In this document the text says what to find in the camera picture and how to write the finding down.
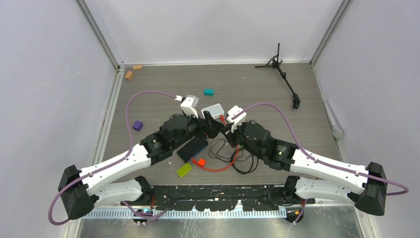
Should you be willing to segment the black power adapter with cord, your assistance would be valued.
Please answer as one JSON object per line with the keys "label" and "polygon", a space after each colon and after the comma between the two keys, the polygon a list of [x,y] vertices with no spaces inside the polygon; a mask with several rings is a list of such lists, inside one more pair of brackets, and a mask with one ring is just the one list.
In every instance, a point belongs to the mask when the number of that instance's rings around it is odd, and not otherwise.
{"label": "black power adapter with cord", "polygon": [[213,139],[210,142],[208,149],[208,156],[213,159],[217,159],[224,163],[230,163],[233,160],[232,156],[235,156],[236,149],[231,148],[227,140],[223,138]]}

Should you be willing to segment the white box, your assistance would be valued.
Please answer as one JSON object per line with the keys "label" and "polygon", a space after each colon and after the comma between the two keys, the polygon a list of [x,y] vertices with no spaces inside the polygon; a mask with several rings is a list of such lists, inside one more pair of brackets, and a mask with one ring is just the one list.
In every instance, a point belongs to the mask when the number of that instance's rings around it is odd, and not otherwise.
{"label": "white box", "polygon": [[225,113],[223,107],[219,103],[201,109],[202,116],[205,116],[204,112],[209,112],[213,119],[219,119],[220,116],[223,116]]}

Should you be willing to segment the black network switch box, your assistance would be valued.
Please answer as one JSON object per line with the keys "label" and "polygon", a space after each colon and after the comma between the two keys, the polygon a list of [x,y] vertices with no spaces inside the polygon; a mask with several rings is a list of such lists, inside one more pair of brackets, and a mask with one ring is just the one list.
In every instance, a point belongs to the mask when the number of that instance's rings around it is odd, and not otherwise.
{"label": "black network switch box", "polygon": [[205,138],[194,137],[177,151],[177,155],[185,163],[188,163],[189,161],[191,161],[192,158],[194,158],[201,151],[203,151],[208,145],[209,143]]}

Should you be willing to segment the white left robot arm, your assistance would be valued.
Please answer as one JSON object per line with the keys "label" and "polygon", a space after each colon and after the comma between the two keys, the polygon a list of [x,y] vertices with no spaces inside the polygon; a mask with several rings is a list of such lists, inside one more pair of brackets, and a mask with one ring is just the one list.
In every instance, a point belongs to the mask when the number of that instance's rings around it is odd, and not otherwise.
{"label": "white left robot arm", "polygon": [[157,132],[128,151],[90,167],[67,167],[58,192],[69,220],[79,219],[107,201],[114,203],[116,195],[110,189],[116,186],[115,180],[169,158],[194,137],[215,138],[223,127],[209,112],[204,118],[173,114]]}

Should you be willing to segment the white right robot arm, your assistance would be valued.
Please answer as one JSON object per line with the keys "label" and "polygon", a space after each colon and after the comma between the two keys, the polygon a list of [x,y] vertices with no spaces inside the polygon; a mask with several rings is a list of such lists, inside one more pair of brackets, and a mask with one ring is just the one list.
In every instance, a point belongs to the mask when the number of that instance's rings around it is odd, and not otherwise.
{"label": "white right robot arm", "polygon": [[305,151],[298,145],[275,139],[258,123],[244,122],[234,128],[226,125],[221,133],[232,147],[239,146],[274,170],[306,174],[321,179],[290,176],[283,189],[288,203],[300,199],[323,198],[352,203],[370,215],[383,216],[387,182],[383,166],[347,164]]}

